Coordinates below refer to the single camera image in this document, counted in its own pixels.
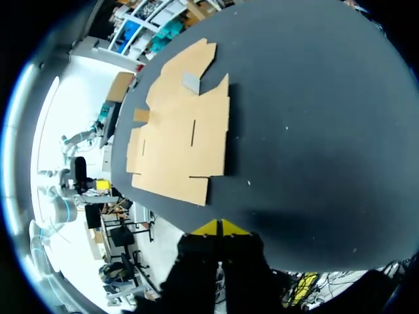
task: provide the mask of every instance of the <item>shelf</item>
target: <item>shelf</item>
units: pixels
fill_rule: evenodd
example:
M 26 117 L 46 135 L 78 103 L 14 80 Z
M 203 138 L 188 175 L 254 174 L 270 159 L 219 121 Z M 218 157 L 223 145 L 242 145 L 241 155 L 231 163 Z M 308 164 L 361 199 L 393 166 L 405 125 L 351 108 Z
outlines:
M 134 23 L 139 24 L 139 25 L 140 25 L 140 27 L 141 27 L 141 26 L 143 26 L 143 27 L 145 27 L 145 28 L 148 28 L 148 29 L 150 29 L 151 31 L 154 31 L 155 33 L 158 31 L 158 28 L 157 28 L 156 26 L 152 25 L 152 24 L 151 24 L 151 23 L 149 23 L 148 21 L 143 21 L 141 18 L 137 18 L 137 17 L 132 16 L 132 15 L 129 15 L 129 14 L 127 14 L 127 15 L 125 16 L 125 18 L 126 18 L 127 20 L 129 20 L 129 21 L 132 21 L 132 22 L 134 22 Z

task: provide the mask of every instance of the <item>black tabletop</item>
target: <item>black tabletop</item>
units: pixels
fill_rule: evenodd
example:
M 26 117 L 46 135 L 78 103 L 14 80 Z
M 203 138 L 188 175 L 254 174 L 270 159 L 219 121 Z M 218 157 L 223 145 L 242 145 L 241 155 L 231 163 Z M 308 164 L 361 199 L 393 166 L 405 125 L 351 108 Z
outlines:
M 226 173 L 200 207 L 131 186 L 136 107 L 162 66 L 217 43 L 202 92 L 230 77 Z M 419 243 L 419 93 L 396 49 L 338 1 L 251 1 L 176 37 L 143 70 L 120 113 L 113 184 L 185 232 L 225 218 L 258 232 L 275 268 L 364 270 Z

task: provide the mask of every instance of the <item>desk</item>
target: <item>desk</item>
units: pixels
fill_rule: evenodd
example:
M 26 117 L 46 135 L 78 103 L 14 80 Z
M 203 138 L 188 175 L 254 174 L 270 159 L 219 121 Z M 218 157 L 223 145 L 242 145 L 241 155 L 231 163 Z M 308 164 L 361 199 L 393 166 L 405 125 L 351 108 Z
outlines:
M 202 92 L 230 77 L 226 175 L 199 207 L 131 186 L 136 107 L 162 66 L 217 43 Z M 400 55 L 339 1 L 250 1 L 186 30 L 126 96 L 113 184 L 185 232 L 225 218 L 257 232 L 281 270 L 365 270 L 410 257 L 419 239 L 419 93 Z

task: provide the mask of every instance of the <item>chair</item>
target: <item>chair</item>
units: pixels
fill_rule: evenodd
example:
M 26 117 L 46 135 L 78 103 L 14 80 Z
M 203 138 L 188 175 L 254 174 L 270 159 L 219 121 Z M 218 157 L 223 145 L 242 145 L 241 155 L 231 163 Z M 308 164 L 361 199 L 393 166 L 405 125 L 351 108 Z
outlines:
M 136 293 L 139 293 L 139 292 L 144 292 L 145 290 L 147 290 L 149 288 L 150 282 L 147 281 L 147 278 L 150 277 L 150 275 L 145 275 L 144 273 L 142 273 L 139 270 L 139 272 L 142 274 L 142 276 L 145 277 L 145 280 L 147 281 L 146 283 L 143 283 L 142 281 L 139 282 L 138 278 L 137 278 L 137 275 L 136 275 L 136 267 L 137 268 L 149 268 L 149 266 L 142 266 L 141 264 L 138 263 L 137 256 L 138 256 L 139 252 L 140 251 L 134 251 L 133 252 L 134 263 L 131 263 L 130 253 L 128 252 L 128 248 L 126 248 L 125 253 L 122 253 L 120 255 L 120 258 L 121 258 L 122 263 L 124 264 L 124 268 L 126 270 L 127 277 L 134 282 L 134 285 L 136 287 L 131 288 L 131 289 L 127 289 L 127 290 L 122 290 L 122 287 L 117 287 L 120 290 L 120 292 L 117 292 L 115 289 L 113 290 L 115 292 L 113 292 L 113 291 L 111 292 L 109 290 L 109 288 L 104 287 L 104 289 L 107 291 L 106 298 L 109 301 L 114 302 L 115 300 L 118 300 L 119 298 L 127 299 L 127 297 L 130 294 L 136 294 Z

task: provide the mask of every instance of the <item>cardboard box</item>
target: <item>cardboard box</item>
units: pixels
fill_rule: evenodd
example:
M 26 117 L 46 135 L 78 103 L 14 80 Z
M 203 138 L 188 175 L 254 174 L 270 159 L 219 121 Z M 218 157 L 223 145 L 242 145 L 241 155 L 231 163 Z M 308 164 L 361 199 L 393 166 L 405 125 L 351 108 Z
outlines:
M 203 1 L 199 4 L 196 4 L 192 0 L 187 0 L 187 8 L 189 13 L 189 18 L 191 17 L 191 14 L 196 17 L 198 20 L 202 21 L 206 18 L 209 18 L 210 16 L 213 16 L 217 10 L 210 5 L 208 2 Z
M 106 100 L 122 103 L 125 98 L 126 91 L 130 87 L 134 74 L 129 72 L 119 72 L 112 83 L 109 92 L 107 93 Z
M 136 109 L 126 170 L 132 186 L 205 205 L 208 178 L 224 173 L 228 130 L 228 74 L 218 87 L 196 95 L 182 85 L 184 73 L 201 78 L 216 44 L 194 43 L 168 61 L 150 87 L 149 111 Z

